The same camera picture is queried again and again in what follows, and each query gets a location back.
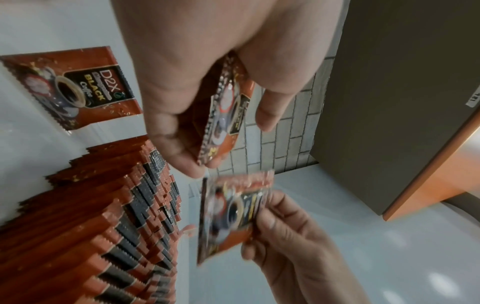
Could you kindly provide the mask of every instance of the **hand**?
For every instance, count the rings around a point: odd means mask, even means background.
[[[208,115],[204,97],[212,81],[217,85],[214,63],[237,51],[251,78],[266,88],[256,122],[269,131],[320,66],[342,8],[339,0],[111,4],[135,66],[148,135],[168,163],[191,177],[205,170],[196,163],[204,130],[193,122]]]
[[[369,303],[333,241],[290,197],[274,191],[257,226],[241,254],[260,267],[278,304]]]

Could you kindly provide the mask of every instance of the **coffee packet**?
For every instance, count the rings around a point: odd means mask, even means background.
[[[211,98],[210,114],[198,155],[199,165],[233,149],[254,87],[255,82],[248,76],[238,56],[234,52],[228,53]]]
[[[0,60],[65,130],[142,113],[110,47]]]
[[[197,265],[252,237],[273,183],[272,170],[203,179]]]

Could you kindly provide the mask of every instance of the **fingernail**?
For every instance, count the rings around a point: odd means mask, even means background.
[[[268,209],[264,209],[258,215],[257,223],[267,230],[272,230],[277,219]]]

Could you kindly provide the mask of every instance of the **white label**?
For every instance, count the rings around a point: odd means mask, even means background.
[[[465,105],[473,108],[479,103],[480,101],[480,86],[478,86],[477,90],[473,93],[470,99],[466,102]]]

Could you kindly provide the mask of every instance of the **stack of coffee sachets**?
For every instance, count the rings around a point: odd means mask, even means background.
[[[174,303],[180,194],[146,136],[88,148],[0,228],[3,304]]]

